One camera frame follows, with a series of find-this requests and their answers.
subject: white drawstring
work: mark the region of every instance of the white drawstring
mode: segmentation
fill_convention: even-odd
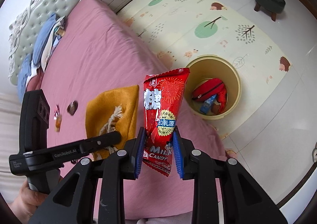
[[[114,122],[115,118],[122,118],[123,113],[122,113],[122,107],[121,105],[115,107],[115,111],[114,113],[110,116],[110,118],[108,119],[108,122],[100,129],[99,131],[99,135],[102,134],[108,134],[110,132],[116,131],[114,125],[116,124],[116,122]],[[109,151],[109,154],[112,154],[116,151],[118,151],[118,149],[114,146],[107,146],[106,149]],[[99,153],[97,153],[97,160],[101,160],[102,157]]]

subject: zipper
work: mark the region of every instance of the zipper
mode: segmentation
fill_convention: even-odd
[[[205,96],[206,94],[210,93],[212,90],[215,90],[218,86],[222,85],[223,82],[217,84],[215,87],[211,88],[208,92],[202,93],[200,94],[198,97],[192,98],[193,101],[196,101],[197,99],[199,99],[202,96]]]

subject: gold seal emblem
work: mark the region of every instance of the gold seal emblem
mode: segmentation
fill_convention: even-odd
[[[161,136],[170,135],[175,128],[175,116],[172,112],[162,110],[158,121],[158,134]]]

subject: blue pillow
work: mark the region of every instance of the blue pillow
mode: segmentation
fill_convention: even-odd
[[[21,69],[18,75],[18,96],[22,103],[26,91],[26,79],[31,75],[31,54],[28,54],[22,62]]]
[[[53,26],[55,25],[55,23],[56,23],[56,14],[53,13],[42,26],[37,36],[36,42],[34,44],[33,58],[32,58],[34,65],[37,65],[40,63],[43,50],[45,48],[50,32]]]

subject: white curtain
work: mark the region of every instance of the white curtain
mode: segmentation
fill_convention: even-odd
[[[19,125],[21,104],[17,95],[0,93],[0,192],[7,202],[12,202],[25,180],[10,172],[9,156],[19,151]]]

